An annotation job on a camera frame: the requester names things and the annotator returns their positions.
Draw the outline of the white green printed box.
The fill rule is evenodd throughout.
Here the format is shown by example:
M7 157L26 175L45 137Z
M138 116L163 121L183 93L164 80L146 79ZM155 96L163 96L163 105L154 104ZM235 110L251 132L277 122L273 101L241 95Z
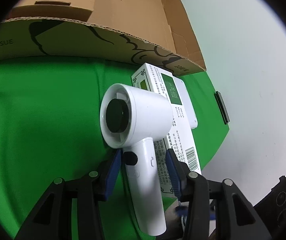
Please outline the white green printed box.
M176 88L174 77L169 71L149 63L144 63L132 75L134 87L158 93L164 96L172 105L172 128L164 139L154 143L161 193L163 197L169 198L174 197L174 191L165 162L165 153L168 148L172 148L178 160L186 163L191 171L201 173L192 129Z

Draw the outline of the white plastic device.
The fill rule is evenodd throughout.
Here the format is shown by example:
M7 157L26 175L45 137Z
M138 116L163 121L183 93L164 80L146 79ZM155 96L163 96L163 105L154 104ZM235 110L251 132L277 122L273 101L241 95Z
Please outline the white plastic device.
M186 85L182 81L182 79L179 79L177 77L174 77L173 79L174 79L176 88L177 88L177 90L179 92L182 104L185 107L185 111L186 111L186 114L187 114L187 117L188 117L190 128L191 129L195 129L198 126L198 120L197 120L197 117L196 117L196 114L195 114L195 111L194 111L194 108L193 108L193 104L192 104L191 98L190 98L190 96L188 94Z

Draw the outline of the white hair dryer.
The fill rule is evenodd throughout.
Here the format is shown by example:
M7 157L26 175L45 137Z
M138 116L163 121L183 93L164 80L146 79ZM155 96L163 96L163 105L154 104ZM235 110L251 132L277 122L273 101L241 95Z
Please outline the white hair dryer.
M116 83L101 102L103 138L123 152L135 217L139 229L150 236L166 231L154 142L167 135L172 121L168 100L144 89Z

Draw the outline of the black clip on table edge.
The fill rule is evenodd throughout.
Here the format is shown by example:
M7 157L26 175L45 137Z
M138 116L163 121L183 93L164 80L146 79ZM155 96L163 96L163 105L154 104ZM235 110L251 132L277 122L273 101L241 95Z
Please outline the black clip on table edge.
M223 122L225 125L227 125L230 122L230 117L228 115L227 108L225 106L223 97L219 91L215 92L214 97L215 97L217 105L219 107Z

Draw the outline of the large open cardboard box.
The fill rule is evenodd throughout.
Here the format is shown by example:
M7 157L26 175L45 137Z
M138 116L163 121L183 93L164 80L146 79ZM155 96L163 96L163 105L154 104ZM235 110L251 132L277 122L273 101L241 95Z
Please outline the large open cardboard box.
M95 0L86 22L18 17L0 24L0 60L25 56L97 57L150 63L175 75L206 69L181 0Z

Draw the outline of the long brown cardboard carton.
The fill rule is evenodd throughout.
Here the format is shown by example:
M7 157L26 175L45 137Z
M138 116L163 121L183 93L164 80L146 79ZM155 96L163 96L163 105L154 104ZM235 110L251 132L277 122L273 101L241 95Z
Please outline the long brown cardboard carton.
M20 0L6 19L18 17L56 17L86 22L95 0Z

